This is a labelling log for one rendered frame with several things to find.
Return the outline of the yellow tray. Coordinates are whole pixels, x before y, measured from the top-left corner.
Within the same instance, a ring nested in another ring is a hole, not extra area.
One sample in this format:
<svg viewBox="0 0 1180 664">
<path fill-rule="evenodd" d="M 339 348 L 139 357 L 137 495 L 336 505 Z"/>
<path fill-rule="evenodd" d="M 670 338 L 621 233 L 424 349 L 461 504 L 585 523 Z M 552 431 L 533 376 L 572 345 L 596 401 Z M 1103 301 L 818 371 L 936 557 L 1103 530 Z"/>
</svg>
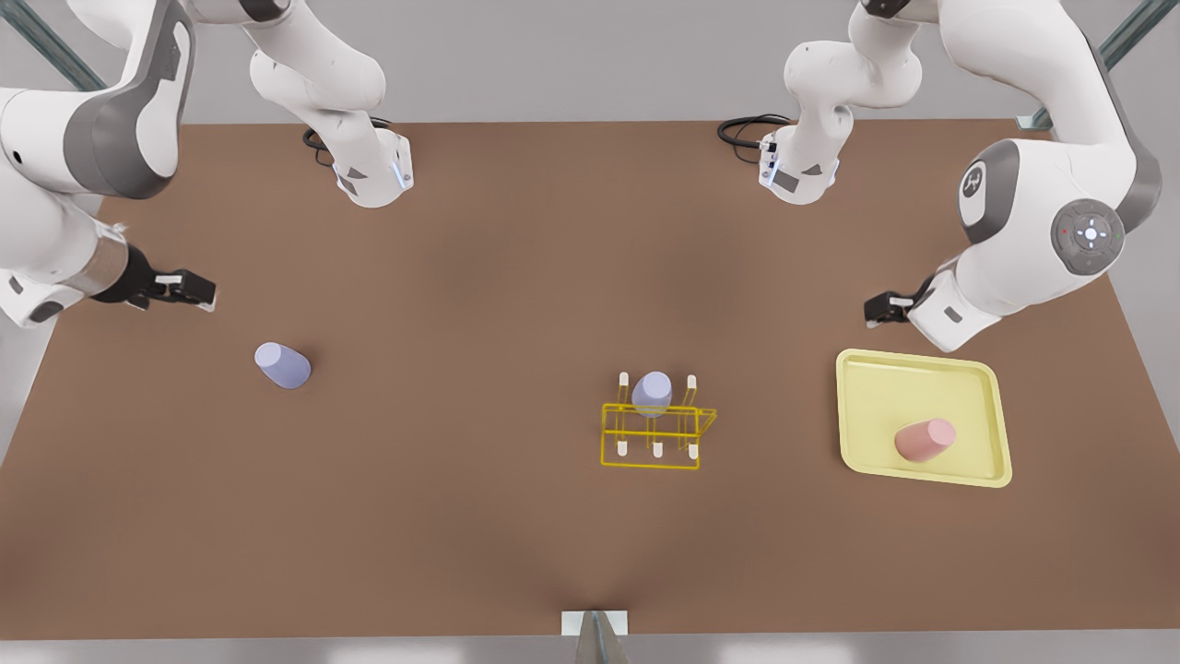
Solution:
<svg viewBox="0 0 1180 664">
<path fill-rule="evenodd" d="M 837 357 L 840 456 L 868 475 L 1003 488 L 1012 479 L 998 380 L 981 362 L 848 349 Z M 914 462 L 896 433 L 935 419 L 953 425 L 948 451 Z"/>
</svg>

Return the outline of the silver frame post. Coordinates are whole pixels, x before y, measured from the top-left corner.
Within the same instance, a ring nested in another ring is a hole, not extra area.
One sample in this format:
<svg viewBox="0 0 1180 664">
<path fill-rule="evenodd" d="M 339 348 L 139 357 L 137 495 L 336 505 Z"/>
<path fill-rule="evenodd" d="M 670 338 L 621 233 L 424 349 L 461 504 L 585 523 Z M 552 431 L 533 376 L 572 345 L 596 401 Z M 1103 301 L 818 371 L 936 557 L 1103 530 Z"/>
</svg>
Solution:
<svg viewBox="0 0 1180 664">
<path fill-rule="evenodd" d="M 627 611 L 564 611 L 560 635 L 577 637 L 573 664 L 631 664 L 620 635 L 629 633 Z"/>
<path fill-rule="evenodd" d="M 76 51 L 63 41 L 55 29 L 51 29 L 42 17 L 30 8 L 26 0 L 0 0 L 0 18 L 25 42 L 30 42 L 30 46 L 42 55 L 42 59 L 73 88 L 79 88 L 79 91 L 107 88 L 107 84 L 101 80 L 100 75 L 97 75 L 88 67 L 88 64 L 84 63 L 80 55 L 77 55 Z"/>
<path fill-rule="evenodd" d="M 1112 29 L 1099 46 L 1097 53 L 1103 59 L 1104 68 L 1109 71 L 1116 67 L 1176 6 L 1180 6 L 1180 0 L 1139 0 L 1125 21 Z M 1020 116 L 1016 123 L 1021 131 L 1045 131 L 1053 126 L 1045 109 L 1038 109 L 1030 116 Z"/>
</svg>

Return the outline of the pink cup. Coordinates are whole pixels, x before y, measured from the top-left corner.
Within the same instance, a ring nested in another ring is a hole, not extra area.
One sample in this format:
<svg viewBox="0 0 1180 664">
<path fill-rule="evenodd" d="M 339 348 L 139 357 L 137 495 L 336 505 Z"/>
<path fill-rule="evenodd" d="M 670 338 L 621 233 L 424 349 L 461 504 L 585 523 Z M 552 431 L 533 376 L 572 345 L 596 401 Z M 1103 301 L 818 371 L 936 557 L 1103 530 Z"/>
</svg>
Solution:
<svg viewBox="0 0 1180 664">
<path fill-rule="evenodd" d="M 894 433 L 896 451 L 912 464 L 926 464 L 948 451 L 956 440 L 955 425 L 944 419 L 914 421 Z"/>
</svg>

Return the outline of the lavender cup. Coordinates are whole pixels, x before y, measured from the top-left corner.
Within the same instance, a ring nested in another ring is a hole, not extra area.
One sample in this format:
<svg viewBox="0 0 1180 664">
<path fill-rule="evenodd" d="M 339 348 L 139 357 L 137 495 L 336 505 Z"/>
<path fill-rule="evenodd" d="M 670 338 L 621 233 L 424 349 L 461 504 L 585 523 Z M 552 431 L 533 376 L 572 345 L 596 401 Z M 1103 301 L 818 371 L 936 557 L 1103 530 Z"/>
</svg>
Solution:
<svg viewBox="0 0 1180 664">
<path fill-rule="evenodd" d="M 312 379 L 312 362 L 302 353 L 278 343 L 263 343 L 254 351 L 254 364 L 274 384 L 290 390 Z"/>
<path fill-rule="evenodd" d="M 671 400 L 673 383 L 666 373 L 647 373 L 632 387 L 631 405 L 644 418 L 660 418 Z"/>
</svg>

